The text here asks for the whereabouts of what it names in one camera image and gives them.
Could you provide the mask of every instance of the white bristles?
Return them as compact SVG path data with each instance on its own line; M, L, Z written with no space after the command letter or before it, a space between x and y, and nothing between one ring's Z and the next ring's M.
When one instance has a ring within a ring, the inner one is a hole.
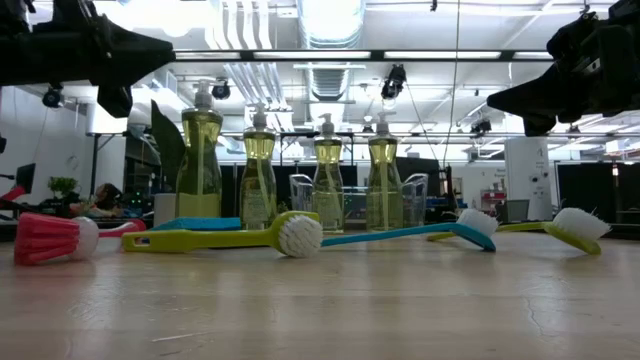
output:
M76 250L69 254L69 257L73 260L86 260L91 257L91 254L98 246L100 229L98 229L98 225L93 220L84 216L77 217L73 221L78 224L80 235L78 236Z
M307 216L294 216L282 226L278 240L285 254L311 257L322 246L322 225Z
M496 232L498 221L475 209L464 209L458 218L458 224L466 225L489 237Z
M607 223L577 208L564 208L555 219L553 225L579 239L598 240L611 231Z

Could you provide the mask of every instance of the computer monitor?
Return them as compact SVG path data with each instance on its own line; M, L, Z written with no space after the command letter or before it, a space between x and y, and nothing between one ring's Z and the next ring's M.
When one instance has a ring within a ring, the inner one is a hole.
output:
M506 218L504 222L514 223L527 221L529 218L529 200L507 200L504 204Z
M20 166L18 170L16 170L16 186L22 186L25 194L31 194L35 173L36 164Z

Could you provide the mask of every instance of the brush head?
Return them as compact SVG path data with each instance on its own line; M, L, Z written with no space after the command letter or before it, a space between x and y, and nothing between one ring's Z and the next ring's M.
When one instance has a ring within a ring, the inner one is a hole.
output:
M498 229L498 221L491 216L474 209L465 209L458 217L458 226L451 229L456 235L480 246L485 251L494 252L496 246L491 235Z
M552 223L545 223L543 227L558 240L590 255L602 253L597 240L611 231L607 223L577 208L562 209Z
M457 222L458 224L475 229L488 237L491 237L491 235L496 232L496 229L498 229L498 221L496 219L475 209L464 209Z
M14 261L35 265L73 253L78 246L78 224L49 215L24 213L18 220Z
M69 254L69 257L73 260L86 260L91 257L93 252L98 246L98 239L100 239L100 229L93 220L80 216L72 219L71 221L78 224L78 245L74 252Z
M291 211L279 215L272 228L278 231L278 250L292 257L315 255L322 246L322 225L318 214Z

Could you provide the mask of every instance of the dish soap bottle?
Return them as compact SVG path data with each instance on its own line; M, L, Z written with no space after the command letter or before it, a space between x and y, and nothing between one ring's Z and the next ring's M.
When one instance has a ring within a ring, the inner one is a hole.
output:
M386 115L381 112L376 136L369 139L371 170L367 188L367 230L402 228L402 182L396 166L398 139L389 133Z
M313 139L318 167L313 177L313 212L320 216L325 232L344 232L344 192L340 175L342 139L336 136L331 114L324 119L322 133Z
M216 143L222 120L213 109L209 82L200 80L194 107L182 111L186 149L176 184L178 217L220 217L222 177Z
M275 131L267 128L264 105L258 104L253 127L244 131L247 165L240 185L240 221L244 230L266 229L277 215L276 176L271 166L275 141Z

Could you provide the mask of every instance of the camera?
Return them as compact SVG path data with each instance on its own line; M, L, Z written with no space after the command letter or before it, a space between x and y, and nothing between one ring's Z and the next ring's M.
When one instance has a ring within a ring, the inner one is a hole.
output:
M49 90L42 97L44 106L53 109L59 109L64 106L64 95L62 95L62 87L49 87Z
M214 85L211 90L211 95L216 100L226 100L231 95L231 89L229 89L228 81L224 80L222 85Z
M404 89L402 84L406 81L407 73L404 71L404 66L402 64L393 64L393 68L391 69L387 80L384 81L384 86L382 87L380 95L384 100L393 100L397 98L402 89Z

